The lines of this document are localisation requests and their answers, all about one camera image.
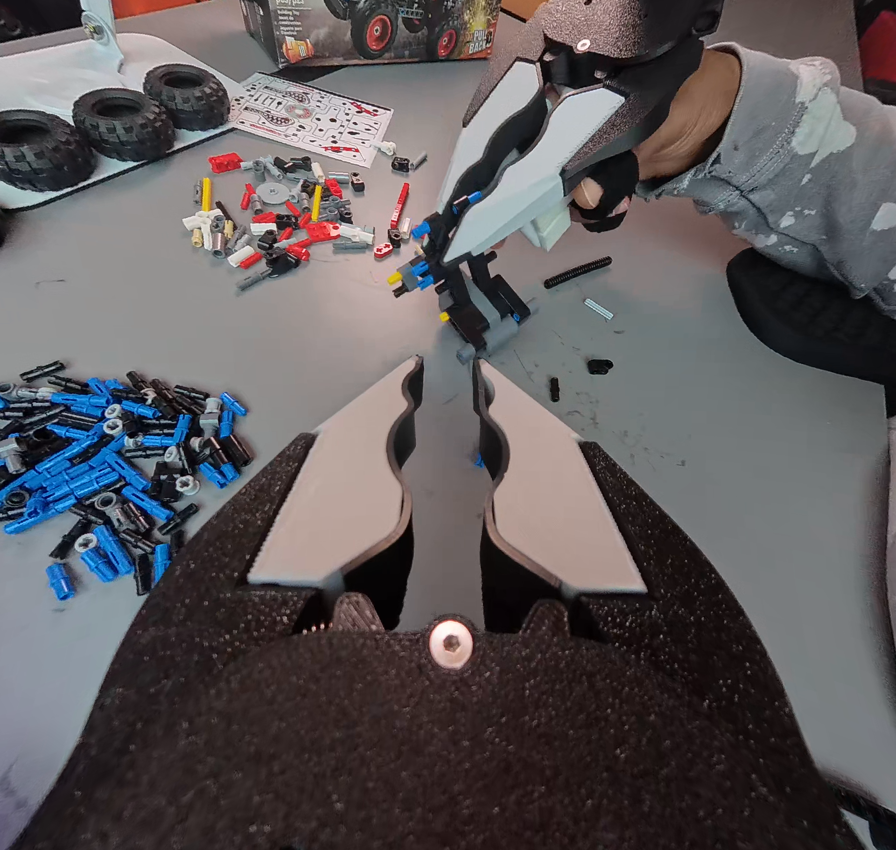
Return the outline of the black spring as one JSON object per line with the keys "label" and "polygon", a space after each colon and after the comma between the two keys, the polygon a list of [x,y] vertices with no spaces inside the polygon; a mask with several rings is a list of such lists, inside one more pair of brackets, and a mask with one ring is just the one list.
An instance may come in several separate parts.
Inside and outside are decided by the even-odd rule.
{"label": "black spring", "polygon": [[544,289],[553,289],[568,282],[574,281],[578,278],[585,277],[588,274],[592,274],[594,272],[606,269],[613,263],[613,258],[611,256],[603,256],[599,259],[585,262],[580,265],[577,265],[571,269],[564,270],[557,274],[554,274],[543,281]]}

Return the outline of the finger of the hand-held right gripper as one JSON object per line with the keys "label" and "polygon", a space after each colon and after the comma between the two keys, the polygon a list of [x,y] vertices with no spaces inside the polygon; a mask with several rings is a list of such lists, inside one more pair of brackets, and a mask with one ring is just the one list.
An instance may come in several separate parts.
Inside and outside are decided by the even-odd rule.
{"label": "finger of the hand-held right gripper", "polygon": [[515,61],[469,117],[435,213],[474,192],[482,198],[457,224],[546,223],[546,96],[539,62]]}
{"label": "finger of the hand-held right gripper", "polygon": [[598,162],[628,149],[628,98],[602,84],[554,104],[544,83],[484,86],[438,195],[438,263],[454,267],[559,209]]}

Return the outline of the person's right forearm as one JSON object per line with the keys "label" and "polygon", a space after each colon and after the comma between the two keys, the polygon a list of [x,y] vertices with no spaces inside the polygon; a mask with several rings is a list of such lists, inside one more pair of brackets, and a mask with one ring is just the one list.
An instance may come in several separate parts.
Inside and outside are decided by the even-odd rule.
{"label": "person's right forearm", "polygon": [[727,42],[705,54],[737,79],[726,119],[687,167],[649,166],[642,148],[636,194],[690,199],[766,258],[894,319],[894,106],[844,86],[824,57]]}

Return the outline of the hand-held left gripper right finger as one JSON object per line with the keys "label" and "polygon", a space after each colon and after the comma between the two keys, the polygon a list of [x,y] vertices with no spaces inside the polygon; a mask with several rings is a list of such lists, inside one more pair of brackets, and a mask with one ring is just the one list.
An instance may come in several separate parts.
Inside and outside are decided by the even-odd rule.
{"label": "hand-held left gripper right finger", "polygon": [[646,596],[582,439],[482,359],[473,364],[491,542],[563,597]]}

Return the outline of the black toy brick assembly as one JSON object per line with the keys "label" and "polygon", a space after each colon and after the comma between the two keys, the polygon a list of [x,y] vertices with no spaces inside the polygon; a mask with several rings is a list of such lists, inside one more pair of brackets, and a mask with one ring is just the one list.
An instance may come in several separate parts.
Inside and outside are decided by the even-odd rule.
{"label": "black toy brick assembly", "polygon": [[431,214],[415,226],[411,236],[424,240],[419,254],[388,278],[397,298],[434,287],[441,320],[450,324],[462,340],[456,356],[463,364],[489,355],[512,340],[532,315],[532,308],[501,275],[490,274],[489,264],[497,257],[494,251],[472,254],[463,262],[442,262],[452,230],[481,198],[481,192],[462,196],[444,213]]}

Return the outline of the toy truck box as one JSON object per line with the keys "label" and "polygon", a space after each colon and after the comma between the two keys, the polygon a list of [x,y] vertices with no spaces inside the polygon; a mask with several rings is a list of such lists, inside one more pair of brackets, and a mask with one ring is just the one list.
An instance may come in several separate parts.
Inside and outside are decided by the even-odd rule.
{"label": "toy truck box", "polygon": [[502,0],[240,0],[279,68],[486,59]]}

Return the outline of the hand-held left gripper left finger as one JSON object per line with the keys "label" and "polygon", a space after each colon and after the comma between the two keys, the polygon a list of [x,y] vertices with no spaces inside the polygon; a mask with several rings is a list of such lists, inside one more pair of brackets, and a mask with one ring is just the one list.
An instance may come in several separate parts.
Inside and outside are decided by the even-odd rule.
{"label": "hand-held left gripper left finger", "polygon": [[251,585],[334,585],[397,542],[412,496],[424,358],[413,355],[313,432],[305,463],[247,577]]}

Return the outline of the pile of mixed toy pieces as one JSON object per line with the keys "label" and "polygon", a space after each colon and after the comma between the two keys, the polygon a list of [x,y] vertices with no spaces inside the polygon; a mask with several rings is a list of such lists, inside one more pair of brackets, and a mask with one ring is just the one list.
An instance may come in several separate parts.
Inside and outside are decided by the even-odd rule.
{"label": "pile of mixed toy pieces", "polygon": [[246,159],[235,151],[208,158],[209,174],[193,190],[195,211],[182,219],[191,248],[233,273],[234,292],[299,272],[312,253],[389,256],[375,228],[356,224],[348,192],[358,173],[328,174],[308,157]]}

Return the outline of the person's right hand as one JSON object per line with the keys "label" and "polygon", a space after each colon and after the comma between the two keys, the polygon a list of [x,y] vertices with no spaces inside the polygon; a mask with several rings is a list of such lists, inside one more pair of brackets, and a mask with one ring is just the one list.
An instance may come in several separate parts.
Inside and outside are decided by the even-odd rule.
{"label": "person's right hand", "polygon": [[705,49],[664,123],[634,150],[636,188],[648,194],[700,167],[719,146],[740,91],[742,64],[727,49]]}

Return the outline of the sticker sheet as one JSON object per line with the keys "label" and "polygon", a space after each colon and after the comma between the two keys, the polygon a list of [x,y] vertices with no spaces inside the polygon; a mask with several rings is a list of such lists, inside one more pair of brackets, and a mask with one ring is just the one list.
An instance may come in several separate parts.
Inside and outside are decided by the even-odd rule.
{"label": "sticker sheet", "polygon": [[254,73],[230,96],[230,125],[315,158],[370,167],[386,139],[388,106]]}

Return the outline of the white tray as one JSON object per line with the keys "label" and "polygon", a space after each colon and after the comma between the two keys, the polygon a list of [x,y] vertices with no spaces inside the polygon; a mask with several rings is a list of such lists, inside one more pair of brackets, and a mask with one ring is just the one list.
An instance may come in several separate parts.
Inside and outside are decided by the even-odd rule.
{"label": "white tray", "polygon": [[[71,123],[73,103],[78,96],[102,87],[120,86],[142,91],[145,74],[166,63],[186,63],[206,69],[221,81],[231,101],[242,94],[240,83],[161,38],[127,32],[118,34],[117,44],[118,48],[113,49],[104,42],[79,40],[3,56],[1,109],[38,110]],[[201,132],[178,129],[173,149],[165,156],[195,147],[230,128],[232,126],[226,122]],[[145,163],[112,160],[100,155],[89,179],[59,191],[34,192],[2,182],[1,206],[11,211],[35,209],[143,165]]]}

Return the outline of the pile of blue black pins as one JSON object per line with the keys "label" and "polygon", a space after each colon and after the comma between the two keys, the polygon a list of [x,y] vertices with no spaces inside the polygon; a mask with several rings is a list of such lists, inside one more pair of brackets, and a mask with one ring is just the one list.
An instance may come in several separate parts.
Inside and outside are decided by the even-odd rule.
{"label": "pile of blue black pins", "polygon": [[72,518],[46,568],[58,602],[72,565],[101,584],[149,594],[172,564],[204,488],[234,486],[252,463],[238,435],[246,405],[229,392],[146,379],[67,374],[62,361],[1,386],[1,526],[13,539]]}

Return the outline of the black toy tire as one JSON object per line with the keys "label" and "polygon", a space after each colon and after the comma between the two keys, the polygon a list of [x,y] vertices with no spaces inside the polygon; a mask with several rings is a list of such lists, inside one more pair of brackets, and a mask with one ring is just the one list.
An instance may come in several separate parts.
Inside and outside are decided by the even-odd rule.
{"label": "black toy tire", "polygon": [[29,109],[1,112],[1,179],[6,184],[61,191],[90,178],[97,159],[86,136],[62,117]]}
{"label": "black toy tire", "polygon": [[142,89],[167,110],[175,128],[206,131],[228,122],[230,96],[222,82],[201,67],[159,65],[146,73]]}
{"label": "black toy tire", "polygon": [[73,102],[73,123],[94,150],[114,160],[156,160],[175,145],[175,127],[165,107],[127,88],[81,95]]}

